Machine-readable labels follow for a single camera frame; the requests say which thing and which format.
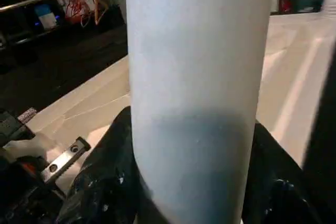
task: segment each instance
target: black device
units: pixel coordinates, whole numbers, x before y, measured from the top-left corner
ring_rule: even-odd
[[[42,157],[11,157],[3,146],[10,141],[31,140],[34,133],[19,119],[0,111],[0,224],[52,224],[65,194],[56,179],[90,145],[78,138],[51,164]]]
[[[131,110],[127,107],[85,160],[64,201],[54,185],[62,171],[57,167],[58,159],[34,173],[32,167],[34,170],[39,165],[30,163],[27,157],[10,163],[0,156],[1,178],[6,178],[1,180],[0,189],[9,196],[2,199],[0,223],[132,224],[142,206],[131,133]],[[78,151],[78,147],[87,145],[79,139],[67,151]],[[55,165],[53,177],[51,168]],[[244,224],[334,223],[335,213],[312,189],[294,160],[257,123],[243,206]]]

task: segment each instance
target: white cylinder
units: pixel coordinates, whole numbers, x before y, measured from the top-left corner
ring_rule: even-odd
[[[271,0],[127,0],[140,223],[239,223]]]

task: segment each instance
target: white surface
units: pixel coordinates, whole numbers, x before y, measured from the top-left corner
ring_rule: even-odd
[[[240,221],[270,4],[127,0],[134,155],[169,223]]]
[[[38,19],[41,21],[44,29],[51,29],[57,26],[57,21],[53,13],[39,16]]]
[[[320,14],[273,16],[264,60],[257,119],[301,165],[332,56],[336,24]],[[43,111],[28,126],[34,141],[24,153],[49,161],[82,136],[94,147],[121,109],[130,103],[125,57]],[[22,145],[8,148],[22,155]],[[67,190],[83,158],[58,184]]]

